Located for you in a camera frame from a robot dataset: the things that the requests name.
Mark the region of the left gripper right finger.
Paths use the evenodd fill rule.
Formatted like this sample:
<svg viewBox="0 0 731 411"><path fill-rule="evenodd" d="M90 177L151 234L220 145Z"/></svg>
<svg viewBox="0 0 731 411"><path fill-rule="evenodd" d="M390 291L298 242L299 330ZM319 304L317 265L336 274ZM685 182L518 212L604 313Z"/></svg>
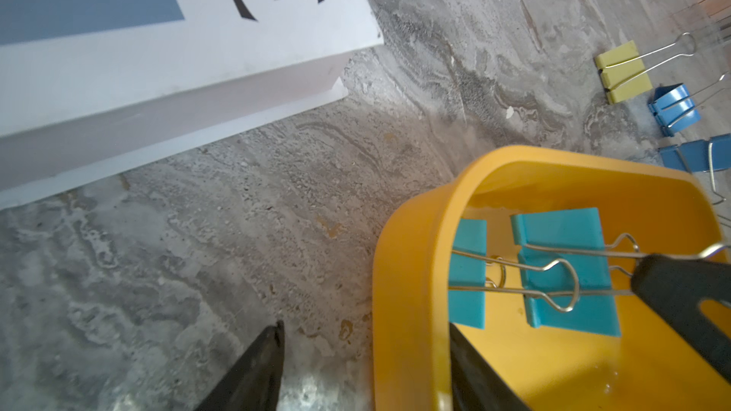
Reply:
<svg viewBox="0 0 731 411"><path fill-rule="evenodd" d="M449 336L454 410L529 411L454 323Z"/></svg>

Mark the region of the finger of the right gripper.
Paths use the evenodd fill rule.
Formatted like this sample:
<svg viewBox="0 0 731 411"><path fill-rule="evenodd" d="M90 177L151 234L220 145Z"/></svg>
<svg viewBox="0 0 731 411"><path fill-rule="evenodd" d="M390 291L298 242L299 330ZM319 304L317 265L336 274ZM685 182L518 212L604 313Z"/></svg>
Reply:
<svg viewBox="0 0 731 411"><path fill-rule="evenodd" d="M730 380L730 337L701 310L704 301L730 301L729 264L653 254L641 259L630 286L706 363Z"/></svg>

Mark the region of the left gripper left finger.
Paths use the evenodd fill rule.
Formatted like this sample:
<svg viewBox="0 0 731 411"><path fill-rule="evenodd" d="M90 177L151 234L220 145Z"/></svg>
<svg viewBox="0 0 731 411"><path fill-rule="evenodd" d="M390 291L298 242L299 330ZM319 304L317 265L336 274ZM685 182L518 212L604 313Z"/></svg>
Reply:
<svg viewBox="0 0 731 411"><path fill-rule="evenodd" d="M196 410L276 410L285 355L285 324L278 321L260 333Z"/></svg>

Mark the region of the yellow plastic storage box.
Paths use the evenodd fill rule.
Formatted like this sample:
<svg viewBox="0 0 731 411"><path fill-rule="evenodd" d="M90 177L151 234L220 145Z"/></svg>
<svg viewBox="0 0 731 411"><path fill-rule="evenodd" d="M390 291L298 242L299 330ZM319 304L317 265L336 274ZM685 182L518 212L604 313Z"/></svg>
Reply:
<svg viewBox="0 0 731 411"><path fill-rule="evenodd" d="M726 410L730 243L684 172L512 146L388 219L379 410Z"/></svg>

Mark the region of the teal binder clip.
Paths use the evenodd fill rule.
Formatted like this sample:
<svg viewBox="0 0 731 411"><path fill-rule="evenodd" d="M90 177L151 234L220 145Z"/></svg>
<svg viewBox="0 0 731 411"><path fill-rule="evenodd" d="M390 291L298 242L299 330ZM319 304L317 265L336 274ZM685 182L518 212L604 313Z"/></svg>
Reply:
<svg viewBox="0 0 731 411"><path fill-rule="evenodd" d="M449 287L503 287L506 268L501 264L485 262L471 254L487 256L487 222L460 220L450 256ZM485 292L450 290L448 318L456 325L477 329L485 328Z"/></svg>
<svg viewBox="0 0 731 411"><path fill-rule="evenodd" d="M628 233L620 234L611 244L605 243L600 213L595 207L513 215L510 226L518 249L515 260L491 256L488 251L485 257L471 254L472 258L504 266L504 286L448 287L448 291L485 292L485 313L488 293L519 296L532 328L621 335L616 300L620 296L636 296L630 279L641 259L653 254L642 253L637 247L619 251L620 243L634 240ZM714 262L712 256L722 250L722 245L712 245L695 256L658 255Z"/></svg>

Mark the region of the blue binder clip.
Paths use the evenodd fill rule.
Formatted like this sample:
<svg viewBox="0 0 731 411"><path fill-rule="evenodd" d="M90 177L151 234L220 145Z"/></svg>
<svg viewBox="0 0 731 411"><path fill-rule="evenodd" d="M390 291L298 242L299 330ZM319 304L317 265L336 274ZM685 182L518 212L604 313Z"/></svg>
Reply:
<svg viewBox="0 0 731 411"><path fill-rule="evenodd" d="M698 123L701 119L702 105L723 91L721 83L730 80L730 72L723 73L719 79L706 88L693 94L685 84L658 87L647 103L650 113L665 137Z"/></svg>
<svg viewBox="0 0 731 411"><path fill-rule="evenodd" d="M717 192L716 173L730 169L730 135L717 135L709 139L696 140L659 149L662 164L668 169L688 173L705 172L710 177L712 192L719 197L714 206L726 201Z"/></svg>

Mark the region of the yellow binder clip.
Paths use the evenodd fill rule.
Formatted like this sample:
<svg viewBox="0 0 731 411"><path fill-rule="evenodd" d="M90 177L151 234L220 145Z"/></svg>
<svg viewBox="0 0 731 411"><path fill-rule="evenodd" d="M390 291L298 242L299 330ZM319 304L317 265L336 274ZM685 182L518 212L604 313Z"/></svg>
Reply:
<svg viewBox="0 0 731 411"><path fill-rule="evenodd" d="M692 57L696 38L681 33L672 43L643 53L633 40L594 57L603 91L609 105L621 104L653 87L649 74L671 61Z"/></svg>

